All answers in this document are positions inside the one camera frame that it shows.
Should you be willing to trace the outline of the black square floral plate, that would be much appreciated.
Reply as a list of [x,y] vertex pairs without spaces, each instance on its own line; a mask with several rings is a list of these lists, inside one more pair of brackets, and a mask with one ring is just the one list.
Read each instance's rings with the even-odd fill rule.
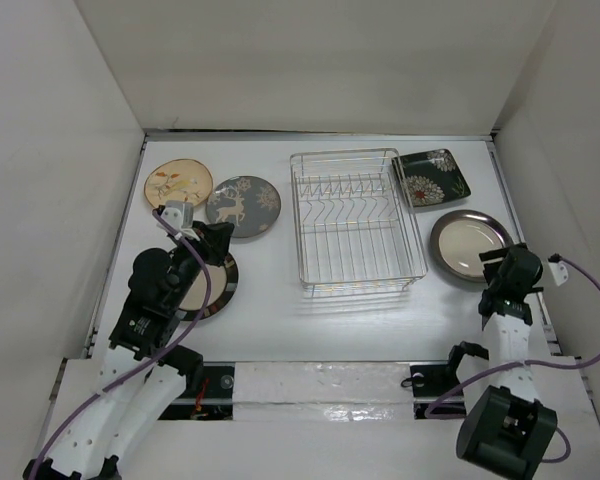
[[403,193],[414,208],[464,200],[472,193],[448,149],[401,155],[392,161],[392,166]]

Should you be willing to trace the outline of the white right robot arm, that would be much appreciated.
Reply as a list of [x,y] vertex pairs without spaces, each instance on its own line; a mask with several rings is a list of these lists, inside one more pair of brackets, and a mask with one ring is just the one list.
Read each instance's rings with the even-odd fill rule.
[[479,259],[486,282],[478,305],[481,340],[462,342],[441,371],[445,387],[464,396],[456,456],[506,479],[531,479],[557,428],[556,412],[541,403],[524,363],[532,326],[526,297],[540,290],[543,266],[524,243]]

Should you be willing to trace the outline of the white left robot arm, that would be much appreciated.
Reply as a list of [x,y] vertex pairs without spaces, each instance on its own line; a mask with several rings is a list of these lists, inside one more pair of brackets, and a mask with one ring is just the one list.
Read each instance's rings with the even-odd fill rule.
[[29,461],[26,479],[114,479],[124,457],[179,395],[202,387],[203,357],[182,346],[181,303],[198,277],[229,254],[234,226],[160,220],[175,247],[150,248],[134,260],[129,293],[109,337],[91,396]]

